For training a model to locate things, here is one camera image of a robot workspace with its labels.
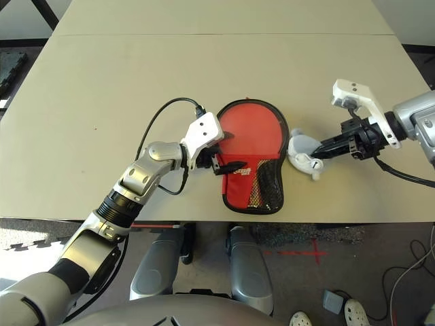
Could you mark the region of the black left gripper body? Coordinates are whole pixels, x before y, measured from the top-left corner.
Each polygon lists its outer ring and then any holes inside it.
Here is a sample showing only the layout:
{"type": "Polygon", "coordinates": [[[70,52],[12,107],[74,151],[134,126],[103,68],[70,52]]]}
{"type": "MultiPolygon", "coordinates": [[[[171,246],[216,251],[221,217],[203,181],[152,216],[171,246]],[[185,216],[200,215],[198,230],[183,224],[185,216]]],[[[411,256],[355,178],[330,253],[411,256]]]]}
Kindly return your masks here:
{"type": "Polygon", "coordinates": [[[206,147],[201,150],[198,157],[196,158],[197,168],[212,168],[213,170],[218,170],[220,165],[216,155],[219,154],[220,149],[218,146],[206,147]]]}

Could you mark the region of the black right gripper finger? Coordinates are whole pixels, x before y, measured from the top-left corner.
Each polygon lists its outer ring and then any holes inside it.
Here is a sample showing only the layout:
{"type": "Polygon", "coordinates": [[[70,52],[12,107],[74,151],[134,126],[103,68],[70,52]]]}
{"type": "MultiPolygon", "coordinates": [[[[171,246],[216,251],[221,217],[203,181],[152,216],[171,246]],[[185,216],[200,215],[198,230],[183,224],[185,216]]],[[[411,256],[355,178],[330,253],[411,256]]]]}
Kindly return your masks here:
{"type": "Polygon", "coordinates": [[[332,159],[341,155],[348,154],[350,152],[348,146],[341,147],[318,147],[312,154],[311,157],[317,159],[332,159]]]}
{"type": "Polygon", "coordinates": [[[349,149],[349,142],[352,139],[353,135],[340,134],[322,141],[321,144],[326,149],[349,149]]]}

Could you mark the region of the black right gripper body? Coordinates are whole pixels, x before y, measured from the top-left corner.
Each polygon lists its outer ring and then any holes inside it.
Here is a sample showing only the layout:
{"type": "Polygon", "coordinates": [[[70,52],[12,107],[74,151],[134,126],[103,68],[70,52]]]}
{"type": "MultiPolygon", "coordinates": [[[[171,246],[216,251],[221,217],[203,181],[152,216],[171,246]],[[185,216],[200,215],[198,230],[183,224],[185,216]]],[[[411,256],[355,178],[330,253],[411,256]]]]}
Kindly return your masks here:
{"type": "Polygon", "coordinates": [[[362,122],[355,118],[342,122],[341,132],[345,140],[344,153],[350,153],[355,159],[366,160],[377,156],[389,145],[378,124],[368,118],[362,119],[362,122]]]}

